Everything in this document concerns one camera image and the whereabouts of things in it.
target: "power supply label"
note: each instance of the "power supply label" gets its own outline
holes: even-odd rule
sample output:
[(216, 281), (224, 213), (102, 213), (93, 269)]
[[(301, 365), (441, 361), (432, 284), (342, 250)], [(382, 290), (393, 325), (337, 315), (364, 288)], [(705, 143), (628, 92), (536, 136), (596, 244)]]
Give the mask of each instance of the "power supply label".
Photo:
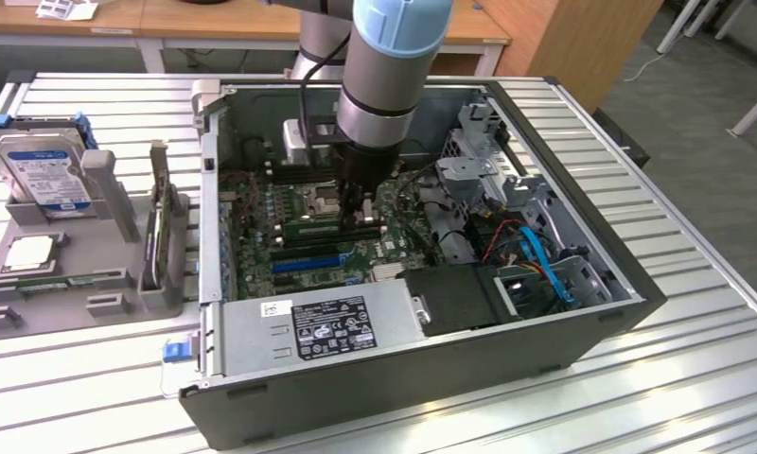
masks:
[(44, 208), (64, 215), (89, 206), (86, 188), (66, 151), (10, 151), (9, 161), (13, 175)]
[(305, 360), (365, 350), (377, 345), (365, 298), (361, 296), (293, 306), (292, 320), (297, 355)]

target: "motherboard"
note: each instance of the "motherboard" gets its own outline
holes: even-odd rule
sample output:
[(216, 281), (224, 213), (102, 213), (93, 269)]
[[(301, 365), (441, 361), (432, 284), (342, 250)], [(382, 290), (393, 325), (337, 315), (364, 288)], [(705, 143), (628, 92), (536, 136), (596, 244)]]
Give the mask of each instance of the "motherboard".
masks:
[(336, 183), (281, 184), (268, 173), (220, 175), (228, 300), (392, 279), (437, 263), (417, 193), (400, 193), (413, 171), (396, 172), (378, 187), (380, 218), (345, 233)]

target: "circuit board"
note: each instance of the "circuit board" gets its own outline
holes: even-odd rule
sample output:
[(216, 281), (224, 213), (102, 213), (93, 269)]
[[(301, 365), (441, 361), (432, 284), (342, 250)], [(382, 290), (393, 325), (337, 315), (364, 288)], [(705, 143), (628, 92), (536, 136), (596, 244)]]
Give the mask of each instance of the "circuit board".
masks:
[(401, 185), (414, 172), (402, 172), (378, 187), (374, 207), (386, 228), (378, 237), (354, 241), (330, 241), (317, 245), (340, 258), (338, 265), (322, 268), (274, 272), (274, 257), (289, 253), (302, 257), (316, 248), (286, 247), (282, 242), (289, 228), (314, 226), (330, 228), (336, 224), (338, 206), (334, 182), (274, 184), (268, 175), (253, 172), (228, 172), (220, 175), (220, 204), (226, 207), (225, 225), (229, 232), (234, 260), (229, 261), (228, 284), (242, 300), (297, 291), (356, 285), (369, 282), (376, 265), (401, 264), (405, 270), (428, 266), (437, 257), (426, 255), (410, 239), (409, 230), (430, 241), (432, 229), (414, 195), (402, 196), (394, 207)]

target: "gray floor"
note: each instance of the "gray floor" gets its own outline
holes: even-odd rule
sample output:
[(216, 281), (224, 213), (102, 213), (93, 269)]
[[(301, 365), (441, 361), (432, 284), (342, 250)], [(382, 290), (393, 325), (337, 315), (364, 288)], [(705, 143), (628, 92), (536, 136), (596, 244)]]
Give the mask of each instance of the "gray floor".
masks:
[[(622, 79), (656, 57), (670, 26), (661, 11), (630, 56)], [(137, 72), (132, 49), (0, 47), (0, 87), (10, 69), (61, 72)], [(286, 67), (290, 53), (252, 52), (248, 72)], [(174, 50), (169, 71), (236, 72), (240, 51), (200, 56), (209, 67), (190, 70)], [(684, 39), (641, 78), (617, 83), (602, 108), (652, 159), (646, 171), (676, 206), (757, 289), (757, 124), (741, 139), (725, 129), (757, 101), (757, 66), (708, 36)]]

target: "metal slatted table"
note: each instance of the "metal slatted table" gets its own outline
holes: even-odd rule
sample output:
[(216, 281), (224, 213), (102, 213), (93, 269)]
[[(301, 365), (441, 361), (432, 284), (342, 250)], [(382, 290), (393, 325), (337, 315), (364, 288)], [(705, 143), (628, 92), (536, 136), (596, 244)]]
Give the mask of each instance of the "metal slatted table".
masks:
[[(84, 111), (133, 192), (152, 185), (149, 141), (169, 140), (196, 225), (194, 77), (38, 74), (6, 86), (0, 113)], [(566, 370), (236, 452), (757, 452), (757, 294), (562, 88), (536, 78), (500, 81), (669, 302)], [(0, 236), (6, 195), (0, 183)], [(198, 235), (192, 247), (196, 296)], [(188, 304), (172, 320), (0, 340), (0, 452), (213, 452), (160, 390), (162, 342), (196, 327)]]

